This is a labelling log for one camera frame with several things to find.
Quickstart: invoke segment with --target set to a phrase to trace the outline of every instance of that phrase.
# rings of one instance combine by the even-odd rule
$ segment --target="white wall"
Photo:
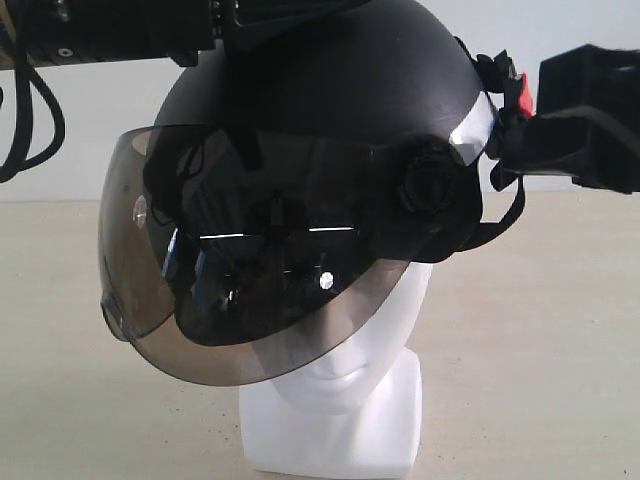
[[[423,0],[474,53],[507,48],[521,71],[537,80],[539,63],[584,43],[640,47],[638,0]],[[0,185],[0,201],[96,200],[118,136],[150,125],[180,74],[169,60],[44,69],[65,111],[68,138],[50,162]],[[0,73],[7,101],[0,112],[0,158],[13,134],[10,72]],[[534,94],[537,87],[534,83]],[[37,104],[34,152],[51,136],[46,109]],[[488,175],[484,165],[484,178]],[[569,188],[565,179],[531,179],[531,188]]]

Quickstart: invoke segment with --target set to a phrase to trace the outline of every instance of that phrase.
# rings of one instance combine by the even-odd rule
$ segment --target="visor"
[[[161,371],[204,385],[260,382],[316,360],[374,315],[438,232],[451,243],[447,226],[466,224],[427,197],[419,211],[407,204],[424,190],[420,172],[438,185],[474,176],[461,163],[420,166],[429,149],[449,146],[205,126],[125,134],[100,214],[109,327]],[[407,182],[408,171],[418,177]]]

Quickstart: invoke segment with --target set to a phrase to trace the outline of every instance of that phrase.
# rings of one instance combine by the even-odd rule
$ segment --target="cable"
[[[66,126],[62,108],[53,92],[27,59],[25,48],[25,30],[29,22],[29,14],[39,0],[29,2],[20,19],[16,41],[9,34],[0,29],[0,47],[14,62],[14,78],[16,84],[16,128],[11,149],[5,163],[0,166],[0,183],[6,183],[15,178],[20,172],[42,165],[53,157],[62,147]],[[33,98],[31,85],[45,101],[54,123],[54,136],[47,148],[32,158],[28,158],[33,141]]]

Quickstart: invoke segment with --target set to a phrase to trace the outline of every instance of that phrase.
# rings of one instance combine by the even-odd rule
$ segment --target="helmet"
[[[116,147],[100,214],[107,323],[189,382],[304,366],[411,262],[465,248],[495,119],[463,46],[413,0],[203,54],[155,126]]]

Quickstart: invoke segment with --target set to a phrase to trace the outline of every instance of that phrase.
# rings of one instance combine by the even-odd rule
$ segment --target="black strap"
[[[471,238],[462,246],[459,252],[467,252],[482,247],[492,242],[507,230],[509,230],[524,212],[526,195],[524,191],[524,179],[518,178],[518,193],[509,211],[498,223],[481,223]]]

